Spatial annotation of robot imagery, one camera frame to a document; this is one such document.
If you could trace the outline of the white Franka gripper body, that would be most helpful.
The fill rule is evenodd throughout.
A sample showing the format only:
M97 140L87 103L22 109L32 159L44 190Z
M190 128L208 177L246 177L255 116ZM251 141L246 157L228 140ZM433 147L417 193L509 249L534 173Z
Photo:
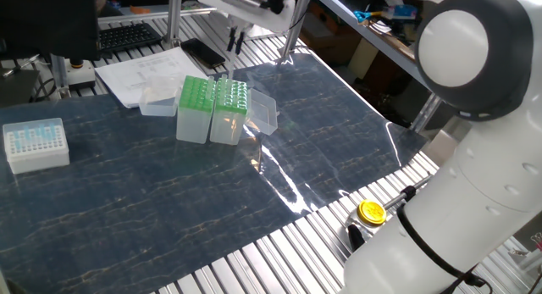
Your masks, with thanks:
M296 0L197 1L271 31L288 30L296 8Z

